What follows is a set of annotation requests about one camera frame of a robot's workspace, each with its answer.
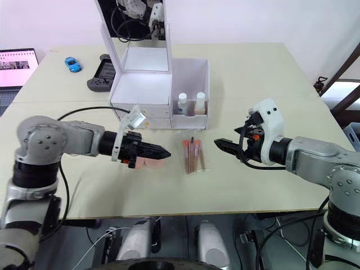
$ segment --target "blue toy car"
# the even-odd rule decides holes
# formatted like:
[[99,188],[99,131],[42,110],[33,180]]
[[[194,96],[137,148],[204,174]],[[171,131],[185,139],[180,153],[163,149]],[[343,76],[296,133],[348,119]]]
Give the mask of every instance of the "blue toy car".
[[81,66],[78,61],[73,57],[68,57],[65,59],[65,64],[71,72],[81,71]]

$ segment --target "laptop screen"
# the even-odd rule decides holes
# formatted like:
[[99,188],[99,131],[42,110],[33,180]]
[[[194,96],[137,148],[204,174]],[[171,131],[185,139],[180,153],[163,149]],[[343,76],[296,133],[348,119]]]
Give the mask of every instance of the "laptop screen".
[[35,50],[0,51],[0,89],[21,88],[38,66]]

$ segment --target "pink object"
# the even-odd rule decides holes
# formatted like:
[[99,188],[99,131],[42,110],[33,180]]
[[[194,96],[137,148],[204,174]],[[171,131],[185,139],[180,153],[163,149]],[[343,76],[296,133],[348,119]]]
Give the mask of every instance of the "pink object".
[[163,159],[147,159],[145,158],[145,164],[151,169],[159,169],[165,164]]
[[141,170],[142,167],[145,165],[145,158],[137,156],[136,157],[136,163],[135,163],[135,170]]

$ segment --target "game controller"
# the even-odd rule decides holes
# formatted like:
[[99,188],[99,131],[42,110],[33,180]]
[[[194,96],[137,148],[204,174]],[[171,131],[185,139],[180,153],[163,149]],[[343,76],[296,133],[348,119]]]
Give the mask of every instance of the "game controller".
[[100,60],[101,63],[94,78],[87,81],[87,86],[94,92],[109,92],[116,72],[109,55],[101,55]]

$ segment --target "white wall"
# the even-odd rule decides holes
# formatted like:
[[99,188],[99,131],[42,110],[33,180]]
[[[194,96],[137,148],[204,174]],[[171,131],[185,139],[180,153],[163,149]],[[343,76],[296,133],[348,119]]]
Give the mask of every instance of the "white wall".
[[0,50],[102,42],[94,0],[0,0]]
[[[167,0],[173,43],[284,42],[310,82],[360,41],[359,0]],[[101,42],[92,0],[0,0],[0,48]]]
[[356,59],[351,67],[349,67],[340,78],[360,80],[360,57]]

